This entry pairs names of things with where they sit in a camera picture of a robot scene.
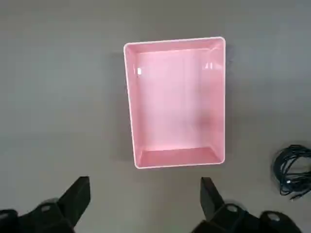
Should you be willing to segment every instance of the concrete floor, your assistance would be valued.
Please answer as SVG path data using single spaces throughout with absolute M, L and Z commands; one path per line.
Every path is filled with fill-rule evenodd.
M 2 0 L 0 208 L 20 213 L 80 175 L 92 202 L 78 233 L 187 233 L 203 218 L 199 181 L 256 215 L 279 210 L 310 231 L 311 195 L 271 180 L 275 151 L 311 145 L 310 1 Z M 122 47 L 223 36 L 226 162 L 137 170 Z

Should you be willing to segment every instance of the coiled cable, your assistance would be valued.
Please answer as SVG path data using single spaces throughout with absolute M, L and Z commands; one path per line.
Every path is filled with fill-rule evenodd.
M 300 158 L 311 159 L 311 149 L 302 145 L 290 145 L 280 151 L 273 163 L 273 173 L 279 181 L 280 195 L 293 194 L 291 200 L 300 198 L 311 191 L 311 170 L 290 171 Z

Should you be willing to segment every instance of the pink tray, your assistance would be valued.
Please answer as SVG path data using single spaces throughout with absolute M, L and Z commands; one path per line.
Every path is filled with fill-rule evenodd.
M 137 168 L 225 160 L 225 40 L 124 46 Z

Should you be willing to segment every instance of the black cable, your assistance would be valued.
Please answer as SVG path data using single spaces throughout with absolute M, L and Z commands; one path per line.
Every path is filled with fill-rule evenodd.
M 280 195 L 293 194 L 291 200 L 311 191 L 311 170 L 290 172 L 292 165 L 300 158 L 311 159 L 311 149 L 302 145 L 290 145 L 280 151 L 273 164 L 273 172 L 279 181 Z

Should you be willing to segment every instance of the gray floor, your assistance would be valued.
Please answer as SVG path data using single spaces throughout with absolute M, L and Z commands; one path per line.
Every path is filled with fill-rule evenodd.
M 224 198 L 283 211 L 309 232 L 311 195 L 290 202 L 270 174 L 277 149 L 311 145 L 308 2 L 2 0 L 0 208 L 25 213 L 89 175 L 78 233 L 187 233 L 209 176 Z M 226 162 L 137 170 L 123 45 L 217 35 L 228 52 Z

